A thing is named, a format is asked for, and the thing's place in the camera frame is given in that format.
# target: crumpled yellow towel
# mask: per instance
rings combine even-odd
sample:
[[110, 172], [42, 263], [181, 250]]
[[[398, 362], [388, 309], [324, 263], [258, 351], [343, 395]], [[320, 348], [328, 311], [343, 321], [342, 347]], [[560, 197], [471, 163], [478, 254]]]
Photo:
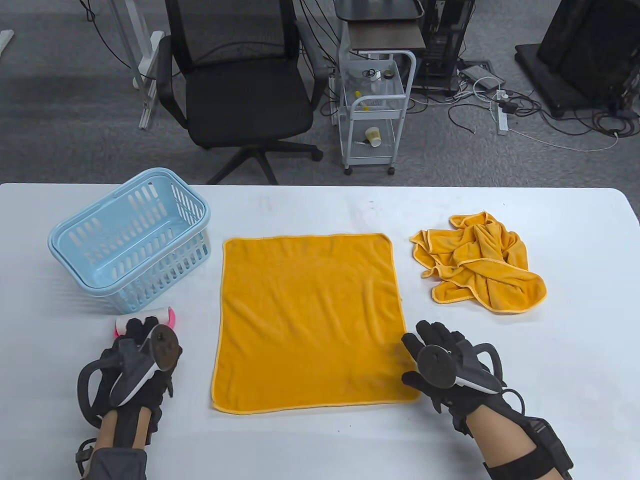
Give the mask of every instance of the crumpled yellow towel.
[[454, 215], [456, 230], [427, 230], [411, 239], [413, 258], [439, 276], [432, 291], [438, 303], [475, 298], [492, 312], [526, 312], [547, 297], [539, 275], [529, 271], [527, 248], [487, 212]]
[[224, 245], [213, 406], [247, 414], [416, 400], [382, 234]]

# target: light blue plastic basket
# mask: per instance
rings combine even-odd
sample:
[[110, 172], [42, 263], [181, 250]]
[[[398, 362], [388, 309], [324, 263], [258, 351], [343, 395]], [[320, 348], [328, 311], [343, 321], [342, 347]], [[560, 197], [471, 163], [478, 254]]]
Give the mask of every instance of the light blue plastic basket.
[[87, 294], [128, 314], [209, 258], [210, 216], [180, 177], [152, 168], [60, 223], [49, 249]]

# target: lint roller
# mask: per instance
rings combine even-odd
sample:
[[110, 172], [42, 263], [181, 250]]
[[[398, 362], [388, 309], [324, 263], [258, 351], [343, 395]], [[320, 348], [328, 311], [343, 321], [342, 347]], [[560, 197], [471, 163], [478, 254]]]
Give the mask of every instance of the lint roller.
[[175, 312], [171, 307], [143, 310], [142, 312], [137, 312], [135, 314], [120, 315], [119, 317], [116, 317], [115, 337], [118, 338], [119, 336], [127, 333], [127, 323], [132, 318], [137, 318], [142, 322], [142, 324], [145, 324], [145, 321], [149, 317], [156, 317], [158, 319], [158, 325], [166, 325], [171, 329], [175, 326]]

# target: human hand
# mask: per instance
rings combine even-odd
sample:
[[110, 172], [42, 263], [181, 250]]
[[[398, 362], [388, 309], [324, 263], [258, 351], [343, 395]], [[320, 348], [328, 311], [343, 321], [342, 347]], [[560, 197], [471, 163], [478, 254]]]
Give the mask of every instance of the human hand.
[[[402, 337], [402, 342], [407, 348], [414, 360], [418, 360], [420, 351], [425, 345], [437, 345], [451, 352], [451, 355], [461, 360], [460, 348], [456, 345], [458, 342], [465, 340], [465, 336], [460, 332], [450, 332], [442, 323], [430, 324], [426, 321], [418, 322], [416, 331], [422, 338], [422, 343], [414, 334], [406, 333]], [[449, 413], [453, 416], [454, 427], [463, 433], [468, 433], [465, 425], [467, 415], [476, 411], [481, 405], [487, 403], [503, 403], [506, 402], [499, 394], [491, 395], [469, 387], [460, 387], [454, 385], [451, 388], [437, 388], [428, 383], [424, 377], [416, 372], [406, 372], [402, 376], [405, 385], [420, 390], [422, 393], [431, 398], [433, 408], [438, 413], [442, 413], [442, 405], [449, 409]]]
[[[120, 350], [125, 345], [124, 342], [128, 342], [129, 345], [131, 345], [131, 341], [133, 341], [135, 348], [139, 348], [156, 325], [158, 325], [158, 321], [155, 317], [148, 317], [144, 324], [139, 319], [132, 318], [127, 323], [127, 333], [117, 338], [111, 348], [104, 350], [100, 359], [102, 360], [118, 356]], [[178, 349], [179, 358], [182, 354], [182, 348], [178, 346]], [[153, 377], [147, 380], [137, 393], [125, 404], [129, 408], [146, 407], [152, 412], [149, 427], [150, 433], [157, 431], [157, 423], [162, 416], [160, 405], [162, 404], [164, 393], [169, 390], [169, 396], [173, 396], [173, 385], [171, 379], [176, 365], [177, 364], [174, 364], [173, 367], [167, 371], [156, 371]], [[101, 371], [102, 380], [100, 381], [100, 385], [93, 402], [92, 411], [94, 415], [100, 415], [103, 417], [109, 411], [117, 408], [117, 405], [111, 404], [109, 397], [111, 395], [113, 385], [122, 373], [122, 365], [102, 368]]]

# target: chair armrest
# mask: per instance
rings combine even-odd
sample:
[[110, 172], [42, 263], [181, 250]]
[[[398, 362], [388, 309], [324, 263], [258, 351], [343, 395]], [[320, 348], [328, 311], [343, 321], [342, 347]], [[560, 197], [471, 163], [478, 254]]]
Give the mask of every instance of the chair armrest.
[[171, 35], [167, 35], [160, 40], [158, 45], [158, 66], [156, 75], [156, 88], [160, 104], [173, 115], [173, 117], [181, 124], [182, 128], [187, 128], [187, 119], [180, 109], [178, 102], [173, 96], [173, 74], [172, 74], [172, 54], [171, 54]]
[[309, 25], [296, 21], [296, 27], [298, 28], [300, 41], [302, 42], [302, 46], [305, 48], [305, 52], [307, 52], [307, 57], [311, 63], [311, 69], [313, 70], [314, 91], [311, 95], [311, 108], [315, 110], [322, 99], [327, 85], [329, 84], [329, 67], [327, 67], [324, 62], [322, 52], [316, 44]]

